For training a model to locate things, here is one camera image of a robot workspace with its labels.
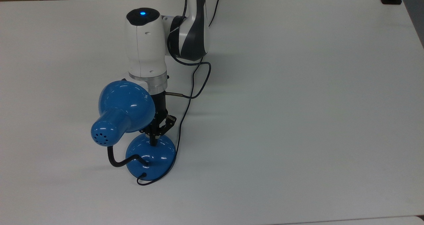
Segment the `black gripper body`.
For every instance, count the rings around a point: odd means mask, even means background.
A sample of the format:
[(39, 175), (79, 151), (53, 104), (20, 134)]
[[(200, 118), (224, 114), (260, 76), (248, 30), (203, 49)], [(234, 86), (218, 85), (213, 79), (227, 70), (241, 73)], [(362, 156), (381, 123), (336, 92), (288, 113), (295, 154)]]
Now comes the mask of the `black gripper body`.
[(151, 95), (154, 105), (155, 105), (155, 116), (153, 121), (150, 123), (151, 129), (158, 130), (159, 125), (165, 120), (168, 111), (166, 108), (166, 91), (163, 91), (159, 94)]

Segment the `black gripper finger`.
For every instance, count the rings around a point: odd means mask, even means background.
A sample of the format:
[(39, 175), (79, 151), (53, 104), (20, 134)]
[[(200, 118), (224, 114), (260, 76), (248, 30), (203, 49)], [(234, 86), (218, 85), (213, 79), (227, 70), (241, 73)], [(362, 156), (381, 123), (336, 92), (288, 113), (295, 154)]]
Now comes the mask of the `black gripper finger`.
[(149, 142), (151, 146), (156, 146), (156, 127), (155, 126), (147, 126), (144, 129), (139, 130), (140, 133), (145, 134), (147, 138), (149, 138)]
[(157, 116), (154, 121), (154, 146), (158, 139), (165, 135), (176, 123), (176, 117), (167, 114), (166, 116)]

